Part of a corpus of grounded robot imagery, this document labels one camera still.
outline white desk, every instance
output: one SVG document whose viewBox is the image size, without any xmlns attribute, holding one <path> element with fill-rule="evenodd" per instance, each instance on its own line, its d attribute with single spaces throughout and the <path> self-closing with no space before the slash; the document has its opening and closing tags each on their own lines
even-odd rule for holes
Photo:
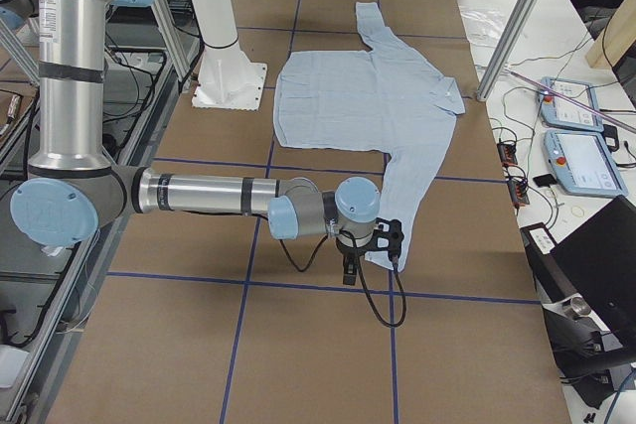
<svg viewBox="0 0 636 424">
<path fill-rule="evenodd" d="M 510 16 L 516 1 L 457 0 L 460 8 L 498 11 L 506 18 Z M 587 39 L 589 39 L 589 35 L 568 0 L 539 0 L 509 58 L 509 64 L 512 70 L 534 80 L 539 80 L 543 76 L 558 75 L 562 78 L 588 81 L 595 85 L 616 81 L 611 71 L 594 70 L 587 65 L 584 56 L 592 45 L 591 40 L 580 50 L 573 53 L 569 61 L 570 55 L 567 55 L 559 60 L 525 62 L 512 67 L 512 64 L 520 63 L 525 59 L 558 57 L 574 50 L 581 41 Z M 493 51 L 494 49 L 492 48 L 471 45 L 471 52 L 476 66 L 488 65 Z M 493 126 L 499 125 L 497 120 L 501 121 L 503 126 L 514 130 L 519 138 L 528 138 L 531 131 L 506 118 L 504 114 L 504 94 L 517 86 L 532 88 L 512 76 L 501 75 L 488 98 L 488 113 L 491 118 L 496 118 L 493 121 Z M 595 92 L 600 107 L 603 109 L 634 111 L 623 88 L 617 83 L 597 88 Z M 506 112 L 508 116 L 533 125 L 538 111 L 537 96 L 533 91 L 517 89 L 506 95 Z M 631 125 L 636 125 L 636 115 L 620 114 L 616 117 Z M 543 146 L 546 129 L 541 120 L 539 120 L 537 121 L 536 136 L 532 142 L 532 148 L 529 140 L 518 143 L 517 158 L 529 178 L 551 172 Z M 622 129 L 619 129 L 618 134 L 621 143 L 627 140 L 632 147 L 632 152 L 635 152 L 636 135 Z M 495 131 L 495 137 L 499 137 L 499 131 Z M 502 139 L 511 138 L 512 135 L 510 133 L 504 132 L 502 134 Z M 614 158 L 620 163 L 631 163 L 633 161 L 633 159 L 628 157 L 622 144 L 621 149 L 614 153 Z M 636 203 L 636 170 L 622 170 L 621 174 L 630 193 L 628 199 L 632 203 Z M 560 186 L 553 186 L 552 189 L 556 193 L 556 202 L 560 204 L 558 219 L 551 229 L 556 240 L 565 238 L 609 201 L 608 199 L 570 196 Z M 528 207 L 521 208 L 519 211 L 519 227 L 539 221 L 546 222 L 550 216 L 548 204 L 533 191 L 529 191 L 529 195 L 531 204 Z M 597 413 L 594 422 L 603 422 L 611 397 L 605 400 L 600 411 L 596 411 L 588 408 L 572 388 L 565 386 L 563 392 L 568 402 L 573 423 L 582 422 L 588 412 Z M 636 416 L 636 392 L 627 391 L 621 395 L 610 422 L 611 424 L 633 423 L 634 416 Z"/>
</svg>

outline blue control panel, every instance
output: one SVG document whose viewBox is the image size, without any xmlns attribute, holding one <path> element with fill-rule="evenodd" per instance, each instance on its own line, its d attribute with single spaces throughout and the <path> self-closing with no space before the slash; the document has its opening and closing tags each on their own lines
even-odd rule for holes
<svg viewBox="0 0 636 424">
<path fill-rule="evenodd" d="M 555 177 L 568 194 L 627 196 L 625 183 L 599 133 L 551 129 L 546 132 L 544 146 Z"/>
<path fill-rule="evenodd" d="M 591 83 L 551 76 L 543 77 L 541 83 L 598 111 L 598 100 Z M 540 93 L 539 102 L 541 116 L 549 126 L 599 133 L 603 131 L 603 123 L 598 116 L 562 98 Z"/>
</svg>

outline black screen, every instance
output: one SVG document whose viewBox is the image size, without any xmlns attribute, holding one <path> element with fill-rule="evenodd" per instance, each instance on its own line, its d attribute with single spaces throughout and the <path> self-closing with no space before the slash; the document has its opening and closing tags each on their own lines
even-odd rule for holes
<svg viewBox="0 0 636 424">
<path fill-rule="evenodd" d="M 624 197 L 552 251 L 557 265 L 624 346 L 636 345 L 636 208 Z"/>
</svg>

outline black monitor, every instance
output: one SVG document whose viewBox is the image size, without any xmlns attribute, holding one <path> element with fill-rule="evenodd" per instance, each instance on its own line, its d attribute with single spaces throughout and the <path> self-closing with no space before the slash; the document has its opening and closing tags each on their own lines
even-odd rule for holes
<svg viewBox="0 0 636 424">
<path fill-rule="evenodd" d="M 551 252 L 624 347 L 636 347 L 636 207 L 613 199 Z"/>
</svg>

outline warning label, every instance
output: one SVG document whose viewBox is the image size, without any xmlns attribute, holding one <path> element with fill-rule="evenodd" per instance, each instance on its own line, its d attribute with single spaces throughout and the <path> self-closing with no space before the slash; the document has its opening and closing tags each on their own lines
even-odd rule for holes
<svg viewBox="0 0 636 424">
<path fill-rule="evenodd" d="M 40 0 L 40 42 L 60 41 L 60 0 Z"/>
</svg>

